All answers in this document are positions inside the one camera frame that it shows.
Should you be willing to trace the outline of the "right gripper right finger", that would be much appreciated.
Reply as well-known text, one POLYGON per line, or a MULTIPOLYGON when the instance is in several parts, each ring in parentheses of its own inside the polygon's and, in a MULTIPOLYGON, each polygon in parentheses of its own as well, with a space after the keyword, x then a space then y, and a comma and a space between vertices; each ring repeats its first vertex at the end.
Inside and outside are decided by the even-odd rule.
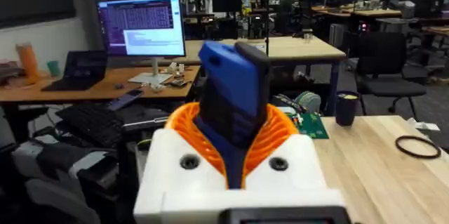
POLYGON ((312 138, 301 134, 278 107, 268 104, 267 119, 243 163, 246 190, 304 190, 325 187, 312 138))

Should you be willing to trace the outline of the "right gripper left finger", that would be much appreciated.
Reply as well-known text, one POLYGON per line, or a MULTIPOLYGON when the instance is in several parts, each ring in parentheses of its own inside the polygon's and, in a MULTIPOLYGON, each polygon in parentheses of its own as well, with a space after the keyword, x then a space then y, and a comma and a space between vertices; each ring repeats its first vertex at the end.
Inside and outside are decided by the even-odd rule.
POLYGON ((216 221, 229 207, 225 167, 194 124, 188 103, 157 130, 147 155, 133 214, 137 221, 216 221))

